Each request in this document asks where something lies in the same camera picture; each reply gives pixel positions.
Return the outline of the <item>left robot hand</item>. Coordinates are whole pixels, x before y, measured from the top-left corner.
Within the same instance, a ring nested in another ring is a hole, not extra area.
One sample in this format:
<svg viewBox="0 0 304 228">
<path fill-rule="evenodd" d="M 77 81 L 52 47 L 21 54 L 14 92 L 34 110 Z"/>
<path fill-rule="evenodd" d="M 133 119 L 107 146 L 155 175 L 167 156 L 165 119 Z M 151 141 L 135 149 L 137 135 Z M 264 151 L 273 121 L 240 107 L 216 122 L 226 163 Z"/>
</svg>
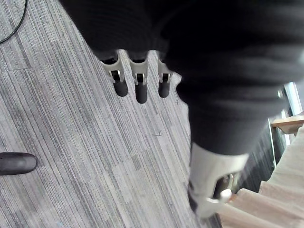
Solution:
<svg viewBox="0 0 304 228">
<path fill-rule="evenodd" d="M 304 78 L 301 0 L 63 0 L 103 63 L 125 50 L 140 63 L 155 50 L 179 74 L 188 106 L 192 211 L 208 218 L 232 194 L 278 91 Z"/>
</svg>

